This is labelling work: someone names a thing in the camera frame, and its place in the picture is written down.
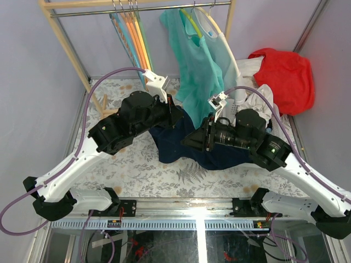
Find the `blue hanger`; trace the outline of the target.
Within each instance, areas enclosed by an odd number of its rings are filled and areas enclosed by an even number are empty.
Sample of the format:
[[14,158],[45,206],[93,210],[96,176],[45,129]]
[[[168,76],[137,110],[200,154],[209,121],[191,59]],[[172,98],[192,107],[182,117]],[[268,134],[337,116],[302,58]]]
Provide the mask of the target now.
[[110,20],[132,66],[141,68],[132,38],[122,17],[118,13],[113,13],[110,14]]

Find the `white laundry basket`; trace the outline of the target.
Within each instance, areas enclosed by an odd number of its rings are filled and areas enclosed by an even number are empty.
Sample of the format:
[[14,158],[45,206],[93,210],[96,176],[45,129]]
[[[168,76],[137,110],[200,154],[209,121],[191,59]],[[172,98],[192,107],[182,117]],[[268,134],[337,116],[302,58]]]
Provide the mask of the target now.
[[227,105],[225,106],[222,116],[229,119],[233,125],[235,125],[236,114],[238,111],[245,109],[255,110],[260,117],[266,120],[266,132],[277,136],[281,139],[285,138],[284,133],[282,132],[277,120],[275,119],[271,109],[267,104],[261,99],[247,99],[241,105],[236,105],[233,99],[227,100]]

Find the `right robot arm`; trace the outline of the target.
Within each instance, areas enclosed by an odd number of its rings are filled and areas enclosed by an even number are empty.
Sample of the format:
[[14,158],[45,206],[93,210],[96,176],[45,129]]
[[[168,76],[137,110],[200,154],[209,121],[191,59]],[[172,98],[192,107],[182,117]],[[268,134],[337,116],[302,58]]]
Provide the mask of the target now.
[[308,198],[297,198],[259,188],[250,200],[254,215],[292,216],[314,224],[335,239],[350,235],[350,192],[313,169],[292,146],[267,133],[264,125],[265,120],[252,109],[238,112],[235,125],[215,121],[213,115],[209,115],[182,140],[182,145],[198,151],[212,151],[215,145],[248,150],[255,165],[286,178],[308,195]]

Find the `navy blue t shirt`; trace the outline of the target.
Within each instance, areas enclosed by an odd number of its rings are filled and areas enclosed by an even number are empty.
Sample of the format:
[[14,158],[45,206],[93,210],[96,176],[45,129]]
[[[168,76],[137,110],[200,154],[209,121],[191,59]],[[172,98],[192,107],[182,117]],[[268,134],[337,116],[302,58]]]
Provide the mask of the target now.
[[181,141],[195,131],[189,115],[182,111],[183,118],[174,128],[154,127],[149,130],[162,163],[173,163],[182,157],[190,158],[207,170],[224,170],[244,163],[252,163],[248,151],[244,149],[215,145],[211,152],[201,152],[184,146]]

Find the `orange hanger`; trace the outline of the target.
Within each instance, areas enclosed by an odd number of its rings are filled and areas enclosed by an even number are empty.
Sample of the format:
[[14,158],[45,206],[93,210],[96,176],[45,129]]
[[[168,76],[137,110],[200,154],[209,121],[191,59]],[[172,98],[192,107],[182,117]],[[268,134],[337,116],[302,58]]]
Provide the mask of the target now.
[[121,17],[122,17],[123,21],[125,22],[127,29],[129,31],[129,34],[132,38],[132,42],[133,42],[134,47],[136,49],[137,58],[139,60],[141,68],[148,69],[146,62],[145,62],[144,53],[143,53],[143,50],[141,48],[141,44],[139,41],[139,37],[137,34],[137,30],[135,28],[133,15],[130,16],[129,14],[121,14]]

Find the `floral table mat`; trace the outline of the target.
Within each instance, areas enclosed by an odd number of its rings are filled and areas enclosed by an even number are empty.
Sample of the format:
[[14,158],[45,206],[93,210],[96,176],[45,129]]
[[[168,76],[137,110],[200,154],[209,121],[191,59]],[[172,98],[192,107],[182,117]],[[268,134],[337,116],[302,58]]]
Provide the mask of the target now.
[[251,197],[259,187],[291,197],[306,197],[287,179],[249,165],[212,171],[188,158],[163,164],[149,133],[99,162],[73,186],[80,190],[112,187],[120,197]]

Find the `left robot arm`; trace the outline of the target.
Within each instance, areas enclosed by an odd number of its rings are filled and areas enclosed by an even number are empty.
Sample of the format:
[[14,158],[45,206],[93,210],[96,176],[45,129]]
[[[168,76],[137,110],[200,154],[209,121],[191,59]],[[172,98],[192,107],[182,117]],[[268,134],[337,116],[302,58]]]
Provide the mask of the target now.
[[60,220],[71,213],[95,211],[96,215],[117,216],[121,201],[115,190],[78,190],[78,178],[103,159],[114,156],[131,145],[133,139],[153,127],[173,128],[183,111],[171,95],[165,102],[158,95],[133,92],[122,100],[117,113],[100,120],[83,139],[79,153],[67,156],[49,174],[23,181],[26,191],[34,197],[37,215],[48,221]]

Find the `white cloth pile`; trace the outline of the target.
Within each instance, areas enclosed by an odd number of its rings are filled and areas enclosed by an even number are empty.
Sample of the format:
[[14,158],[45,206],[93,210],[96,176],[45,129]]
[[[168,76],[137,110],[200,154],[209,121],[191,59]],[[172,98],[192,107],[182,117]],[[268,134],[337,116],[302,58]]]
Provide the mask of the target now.
[[[237,61],[238,68],[241,72],[243,86],[253,88],[262,94],[271,106],[274,106],[273,92],[267,84],[258,84],[254,75],[261,69],[261,64],[264,56],[259,56],[253,59],[242,59]],[[237,111],[246,109],[255,110],[262,117],[266,124],[271,120],[272,112],[266,102],[255,92],[242,89],[247,95],[245,102],[238,106]]]

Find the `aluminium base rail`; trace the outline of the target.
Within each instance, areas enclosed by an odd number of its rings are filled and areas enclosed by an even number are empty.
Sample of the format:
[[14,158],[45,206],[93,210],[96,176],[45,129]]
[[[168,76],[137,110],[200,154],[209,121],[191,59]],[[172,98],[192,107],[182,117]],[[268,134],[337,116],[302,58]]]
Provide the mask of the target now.
[[242,198],[136,198],[121,201],[123,214],[107,215],[95,211],[90,219],[71,214],[50,223],[63,230],[205,230],[268,231],[270,218],[307,220],[317,208],[310,198],[274,194],[268,198],[268,211],[257,211],[249,199]]

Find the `teal t shirt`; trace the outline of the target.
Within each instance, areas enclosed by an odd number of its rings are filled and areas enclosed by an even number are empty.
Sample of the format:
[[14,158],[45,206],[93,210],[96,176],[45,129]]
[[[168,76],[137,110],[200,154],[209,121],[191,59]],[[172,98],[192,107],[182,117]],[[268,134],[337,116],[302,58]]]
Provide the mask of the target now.
[[180,89],[176,99],[182,102],[194,127],[198,128],[213,111],[208,99],[224,90],[222,70],[212,59],[205,34],[201,32],[202,38],[199,38],[180,9],[164,11],[160,22],[168,32],[168,42],[179,66]]

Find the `yellow green hanger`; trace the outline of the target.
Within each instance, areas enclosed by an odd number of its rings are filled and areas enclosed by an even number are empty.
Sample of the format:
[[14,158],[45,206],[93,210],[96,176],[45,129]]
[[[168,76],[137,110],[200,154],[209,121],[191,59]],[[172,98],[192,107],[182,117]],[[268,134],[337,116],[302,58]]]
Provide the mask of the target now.
[[192,24],[196,34],[198,35],[199,38],[202,38],[202,33],[199,30],[197,24],[195,23],[195,21],[192,19],[191,15],[184,9],[184,8],[180,8],[180,11],[186,16],[186,18],[189,20],[189,22]]

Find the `wooden clothes rack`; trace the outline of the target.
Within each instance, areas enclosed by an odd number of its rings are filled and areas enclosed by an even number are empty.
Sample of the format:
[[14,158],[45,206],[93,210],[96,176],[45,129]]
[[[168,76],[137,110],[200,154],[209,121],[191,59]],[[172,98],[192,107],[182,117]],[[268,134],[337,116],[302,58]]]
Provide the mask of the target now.
[[225,23],[225,37],[230,36],[230,30],[233,24],[234,10],[236,1],[207,1],[201,3],[200,1],[188,1],[188,4],[170,4],[170,1],[118,1],[119,8],[115,8],[113,1],[38,1],[38,5],[43,15],[48,20],[55,36],[64,49],[67,57],[69,58],[72,66],[78,74],[86,91],[90,91],[90,74],[82,63],[77,51],[75,50],[64,26],[62,25],[61,18],[73,18],[80,16],[97,16],[108,15],[112,13],[123,12],[124,7],[135,7],[138,13],[147,11],[168,10],[177,8],[204,8],[216,6],[228,6],[228,13]]

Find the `red cloth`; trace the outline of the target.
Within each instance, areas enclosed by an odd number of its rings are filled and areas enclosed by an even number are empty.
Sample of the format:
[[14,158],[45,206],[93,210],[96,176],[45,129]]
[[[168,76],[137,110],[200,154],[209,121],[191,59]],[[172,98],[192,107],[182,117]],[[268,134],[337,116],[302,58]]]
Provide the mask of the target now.
[[315,85],[309,59],[273,48],[256,50],[248,58],[262,58],[254,79],[258,85],[271,88],[282,115],[296,116],[314,106]]

